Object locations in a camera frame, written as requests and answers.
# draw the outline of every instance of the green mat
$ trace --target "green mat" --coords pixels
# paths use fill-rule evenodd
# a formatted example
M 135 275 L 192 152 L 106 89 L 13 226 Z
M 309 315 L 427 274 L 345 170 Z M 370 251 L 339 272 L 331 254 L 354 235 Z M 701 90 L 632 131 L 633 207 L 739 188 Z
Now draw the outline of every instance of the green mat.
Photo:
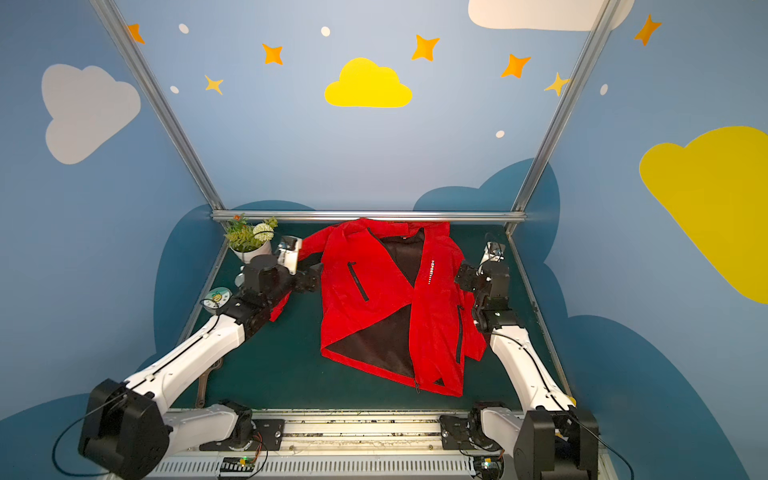
M 280 235 L 304 238 L 324 227 L 326 225 L 317 223 L 287 223 L 277 229 L 276 238 Z M 506 244 L 504 230 L 498 225 L 453 225 L 451 238 L 462 249 L 467 261 L 476 265 L 482 257 L 488 232 Z M 510 307 L 525 322 L 541 361 L 553 378 L 557 378 L 508 245 L 506 252 L 510 262 Z M 225 286 L 237 291 L 234 278 L 241 266 L 240 260 L 228 252 L 214 287 Z M 209 318 L 210 314 L 203 310 L 194 331 Z M 210 374 L 206 406 L 230 399 L 253 409 L 470 409 L 476 401 L 500 401 L 512 409 L 520 408 L 509 377 L 490 347 L 481 362 L 466 359 L 462 397 L 416 392 L 412 387 L 321 356 L 322 318 L 319 292 L 292 295 L 275 323 L 267 324 L 242 346 L 228 353 L 221 369 Z M 193 408 L 196 397 L 197 381 L 181 394 L 174 407 Z

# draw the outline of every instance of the yellow star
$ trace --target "yellow star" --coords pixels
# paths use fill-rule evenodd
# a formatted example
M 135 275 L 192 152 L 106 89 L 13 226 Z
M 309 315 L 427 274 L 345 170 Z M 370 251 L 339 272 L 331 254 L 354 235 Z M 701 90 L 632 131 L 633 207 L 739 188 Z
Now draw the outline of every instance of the yellow star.
M 136 25 L 129 25 L 128 31 L 131 33 L 131 37 L 134 38 L 135 41 L 139 43 L 144 43 L 144 39 L 139 35 L 139 24 Z
M 223 95 L 223 93 L 221 93 L 221 90 L 219 90 L 219 84 L 223 80 L 213 81 L 210 78 L 208 78 L 208 75 L 205 76 L 205 79 L 208 80 L 208 86 L 205 87 L 206 90 L 215 90 L 215 91 L 219 92 L 219 95 Z
M 520 78 L 520 76 L 523 75 L 523 67 L 530 59 L 531 57 L 517 58 L 514 55 L 509 55 L 509 65 L 507 65 L 507 69 L 502 73 L 502 78 L 507 75 L 514 75 L 515 77 Z
M 640 30 L 640 33 L 637 34 L 637 36 L 634 38 L 635 40 L 642 40 L 643 46 L 648 45 L 648 40 L 650 40 L 650 36 L 654 34 L 657 28 L 661 26 L 661 23 L 656 23 L 653 20 L 650 19 L 650 15 L 648 15 L 648 20 L 645 21 L 645 25 L 643 26 L 643 29 Z
M 432 50 L 435 49 L 435 45 L 437 45 L 437 42 L 439 41 L 439 38 L 433 38 L 432 40 L 425 40 L 424 38 L 421 38 L 420 36 L 416 36 L 416 51 L 413 54 L 413 57 L 411 60 L 416 60 L 417 58 L 426 58 L 429 61 L 432 61 Z
M 546 88 L 544 89 L 544 91 L 547 91 L 547 90 L 554 90 L 554 91 L 556 91 L 556 92 L 558 93 L 558 97 L 559 97 L 559 96 L 560 96 L 560 93 L 562 92 L 562 89 L 563 89 L 563 85 L 567 84 L 569 81 L 571 81 L 571 79 L 570 79 L 570 78 L 566 78 L 565 80 L 563 80 L 562 78 L 560 78 L 560 72 L 558 72 L 558 73 L 557 73 L 557 78 L 554 80 L 554 84 L 552 84 L 552 85 L 550 85 L 550 86 L 546 87 Z
M 282 65 L 283 61 L 280 60 L 280 52 L 283 50 L 283 47 L 267 47 L 265 44 L 261 44 L 261 46 L 264 47 L 264 51 L 266 52 L 266 60 L 264 61 L 265 64 L 268 63 L 276 63 L 278 65 Z

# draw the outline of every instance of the white cloud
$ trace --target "white cloud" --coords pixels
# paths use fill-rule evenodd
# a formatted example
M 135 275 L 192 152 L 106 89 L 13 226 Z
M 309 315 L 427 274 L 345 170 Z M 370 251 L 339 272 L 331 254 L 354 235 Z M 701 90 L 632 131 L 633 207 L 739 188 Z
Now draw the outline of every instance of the white cloud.
M 138 115 L 139 93 L 99 67 L 51 65 L 43 74 L 43 102 L 53 120 L 45 143 L 56 160 L 71 165 L 88 155 Z
M 621 0 L 611 28 L 624 21 L 634 0 Z M 470 19 L 486 28 L 589 31 L 603 0 L 469 0 Z

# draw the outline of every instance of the pocket zipper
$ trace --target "pocket zipper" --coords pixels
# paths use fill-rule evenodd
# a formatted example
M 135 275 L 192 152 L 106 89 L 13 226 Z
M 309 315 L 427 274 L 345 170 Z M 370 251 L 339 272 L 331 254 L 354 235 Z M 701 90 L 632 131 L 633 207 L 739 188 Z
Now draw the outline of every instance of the pocket zipper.
M 362 289 L 362 283 L 360 283 L 360 279 L 357 278 L 357 273 L 355 273 L 355 269 L 352 267 L 352 265 L 355 265 L 356 262 L 347 262 L 346 266 L 349 268 L 349 273 L 352 274 L 352 279 L 355 280 L 355 284 L 357 285 L 357 289 L 360 290 L 360 295 L 362 295 L 362 299 L 366 302 L 368 301 L 368 294 L 365 290 Z
M 457 305 L 458 312 L 458 342 L 456 343 L 456 363 L 462 362 L 462 342 L 464 341 L 464 321 L 462 320 L 463 306 Z

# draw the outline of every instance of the white flower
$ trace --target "white flower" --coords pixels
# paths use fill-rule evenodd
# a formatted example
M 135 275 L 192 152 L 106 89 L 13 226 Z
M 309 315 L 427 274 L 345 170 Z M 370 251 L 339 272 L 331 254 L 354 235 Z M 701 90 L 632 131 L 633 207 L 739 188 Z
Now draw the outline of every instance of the white flower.
M 256 237 L 256 240 L 266 243 L 274 238 L 274 231 L 275 229 L 266 223 L 259 223 L 253 228 L 253 236 Z

